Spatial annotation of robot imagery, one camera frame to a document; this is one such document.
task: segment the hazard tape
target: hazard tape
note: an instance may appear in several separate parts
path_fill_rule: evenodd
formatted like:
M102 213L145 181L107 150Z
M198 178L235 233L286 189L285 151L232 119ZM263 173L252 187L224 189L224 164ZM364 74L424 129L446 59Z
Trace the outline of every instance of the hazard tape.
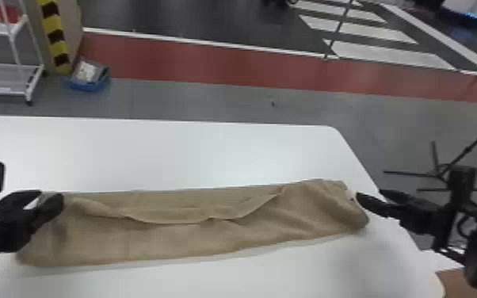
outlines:
M71 72L71 59L68 55L57 0L37 0L37 3L43 16L43 30L48 39L48 48L55 69L60 74L68 75Z

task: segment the blue tray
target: blue tray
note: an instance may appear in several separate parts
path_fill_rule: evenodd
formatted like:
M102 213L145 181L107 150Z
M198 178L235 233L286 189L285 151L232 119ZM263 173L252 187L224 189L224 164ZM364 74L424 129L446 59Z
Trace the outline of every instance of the blue tray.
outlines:
M68 82L68 84L71 86L72 89L86 91L86 92L95 92L102 89L105 86L105 84L109 81L109 79L110 79L109 67L104 68L98 82L82 83L82 82L72 81L71 78L65 78L65 80Z

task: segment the black cable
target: black cable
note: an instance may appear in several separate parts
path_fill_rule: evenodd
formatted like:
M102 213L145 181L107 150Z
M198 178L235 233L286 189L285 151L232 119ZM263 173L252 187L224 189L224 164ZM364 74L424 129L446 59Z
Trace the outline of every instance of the black cable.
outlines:
M466 224L467 220L469 220L469 216L462 216L459 222L456 224L456 231L459 235L463 238L468 238L468 235L464 233L463 226Z

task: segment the tripod leg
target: tripod leg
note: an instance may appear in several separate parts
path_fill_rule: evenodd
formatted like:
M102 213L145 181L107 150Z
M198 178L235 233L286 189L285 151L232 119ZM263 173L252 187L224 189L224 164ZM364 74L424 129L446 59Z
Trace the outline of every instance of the tripod leg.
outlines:
M387 175L400 175L400 176L413 176L413 177L424 177L424 178L436 178L436 176L427 173L415 173L415 172L406 172L402 170L384 170L383 173Z
M439 169L440 163L438 162L438 150L437 150L436 141L431 142L431 158L433 159L434 173L435 174L440 173L440 169Z

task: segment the beige towel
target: beige towel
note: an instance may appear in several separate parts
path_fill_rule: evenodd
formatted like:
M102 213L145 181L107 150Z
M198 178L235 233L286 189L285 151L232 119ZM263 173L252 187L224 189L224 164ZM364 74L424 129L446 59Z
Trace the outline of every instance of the beige towel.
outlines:
M65 209L18 252L33 266L229 253L349 233L368 222L339 181L224 189L64 193Z

